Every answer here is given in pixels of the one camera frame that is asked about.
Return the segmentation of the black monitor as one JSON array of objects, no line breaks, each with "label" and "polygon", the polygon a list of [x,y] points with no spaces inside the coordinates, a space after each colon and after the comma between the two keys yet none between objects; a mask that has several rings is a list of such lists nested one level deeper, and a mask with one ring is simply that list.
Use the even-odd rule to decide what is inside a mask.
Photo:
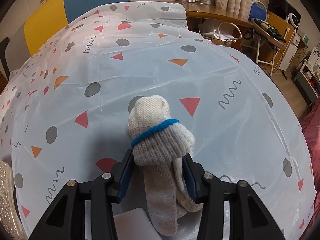
[{"label": "black monitor", "polygon": [[300,23],[301,14],[286,0],[269,0],[268,11],[276,14],[285,21],[288,14],[293,13],[296,15]]}]

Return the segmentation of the blue folding chair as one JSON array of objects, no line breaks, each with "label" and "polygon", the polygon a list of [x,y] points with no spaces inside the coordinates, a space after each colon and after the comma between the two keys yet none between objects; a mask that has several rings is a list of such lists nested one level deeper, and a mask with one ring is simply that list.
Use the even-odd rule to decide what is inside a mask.
[{"label": "blue folding chair", "polygon": [[262,21],[267,20],[267,9],[261,1],[253,1],[251,4],[251,10],[249,13],[248,20],[258,18]]}]

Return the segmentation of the pink blanket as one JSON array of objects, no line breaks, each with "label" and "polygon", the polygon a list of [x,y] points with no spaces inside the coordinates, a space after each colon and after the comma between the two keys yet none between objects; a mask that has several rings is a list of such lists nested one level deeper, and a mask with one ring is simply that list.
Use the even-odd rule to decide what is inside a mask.
[{"label": "pink blanket", "polygon": [[311,112],[307,114],[301,123],[303,134],[309,149],[313,178],[316,190],[316,202],[319,203],[319,127],[320,127],[320,108],[319,99],[312,106]]}]

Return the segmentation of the white knit glove blue band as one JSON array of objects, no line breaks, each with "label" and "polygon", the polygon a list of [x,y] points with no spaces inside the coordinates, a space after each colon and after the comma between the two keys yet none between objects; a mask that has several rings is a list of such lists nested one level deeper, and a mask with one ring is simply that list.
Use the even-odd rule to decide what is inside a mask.
[{"label": "white knit glove blue band", "polygon": [[183,179],[182,158],[193,148],[194,136],[171,117],[160,95],[138,99],[127,127],[134,161],[143,168],[150,220],[161,235],[174,236],[178,219],[203,207],[191,199]]}]

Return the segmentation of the white small fan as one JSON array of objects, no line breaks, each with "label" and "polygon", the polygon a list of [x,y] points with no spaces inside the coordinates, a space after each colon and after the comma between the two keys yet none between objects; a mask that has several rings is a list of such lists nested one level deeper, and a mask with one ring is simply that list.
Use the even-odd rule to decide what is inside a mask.
[{"label": "white small fan", "polygon": [[299,27],[299,20],[293,13],[288,14],[286,21],[293,26],[294,30]]}]

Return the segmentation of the ornate golden tissue box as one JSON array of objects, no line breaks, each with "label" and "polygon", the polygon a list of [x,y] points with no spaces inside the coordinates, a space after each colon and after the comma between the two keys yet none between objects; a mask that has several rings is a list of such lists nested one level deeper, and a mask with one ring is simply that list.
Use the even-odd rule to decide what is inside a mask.
[{"label": "ornate golden tissue box", "polygon": [[1,161],[1,239],[27,239],[15,207],[11,167]]}]

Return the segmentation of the wooden chair with tray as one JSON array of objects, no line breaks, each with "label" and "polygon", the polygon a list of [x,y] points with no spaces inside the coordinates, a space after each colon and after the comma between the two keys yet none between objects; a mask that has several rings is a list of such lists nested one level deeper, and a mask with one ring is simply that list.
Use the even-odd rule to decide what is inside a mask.
[{"label": "wooden chair with tray", "polygon": [[251,20],[253,27],[252,59],[269,76],[280,67],[295,34],[294,27],[268,11],[267,20]]}]

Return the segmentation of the patterned plastic tablecloth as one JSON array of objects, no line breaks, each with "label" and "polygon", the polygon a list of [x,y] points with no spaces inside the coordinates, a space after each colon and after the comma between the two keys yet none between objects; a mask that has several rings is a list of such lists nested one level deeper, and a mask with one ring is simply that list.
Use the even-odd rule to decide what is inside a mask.
[{"label": "patterned plastic tablecloth", "polygon": [[152,95],[193,133],[196,162],[246,180],[285,238],[300,238],[316,191],[293,110],[251,59],[189,31],[183,7],[161,2],[101,5],[63,25],[1,93],[1,159],[27,235],[68,180],[121,161],[131,108]]}]

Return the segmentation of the white sponge block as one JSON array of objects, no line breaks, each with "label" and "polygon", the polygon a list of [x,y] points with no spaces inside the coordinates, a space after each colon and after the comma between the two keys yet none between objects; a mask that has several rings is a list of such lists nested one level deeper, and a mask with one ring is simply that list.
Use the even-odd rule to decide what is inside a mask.
[{"label": "white sponge block", "polygon": [[119,240],[162,240],[142,208],[114,216]]}]

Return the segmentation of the grey yellow blue sofa back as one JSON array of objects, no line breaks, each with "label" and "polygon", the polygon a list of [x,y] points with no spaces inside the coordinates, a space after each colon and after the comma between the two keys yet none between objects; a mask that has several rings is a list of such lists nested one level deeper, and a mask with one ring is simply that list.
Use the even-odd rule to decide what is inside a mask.
[{"label": "grey yellow blue sofa back", "polygon": [[130,0],[49,0],[25,22],[18,24],[12,37],[1,41],[1,64],[4,76],[19,69],[25,61],[62,28],[84,13],[105,4]]}]

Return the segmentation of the wooden side table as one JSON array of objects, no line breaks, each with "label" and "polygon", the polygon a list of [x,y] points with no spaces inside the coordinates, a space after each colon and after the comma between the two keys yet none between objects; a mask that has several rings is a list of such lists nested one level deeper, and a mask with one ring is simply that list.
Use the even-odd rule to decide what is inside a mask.
[{"label": "wooden side table", "polygon": [[252,26],[251,22],[247,19],[241,18],[236,14],[217,8],[213,5],[189,2],[176,3],[180,3],[185,8],[188,29],[192,31],[195,31],[198,24],[202,23],[203,20],[218,20],[247,28]]}]

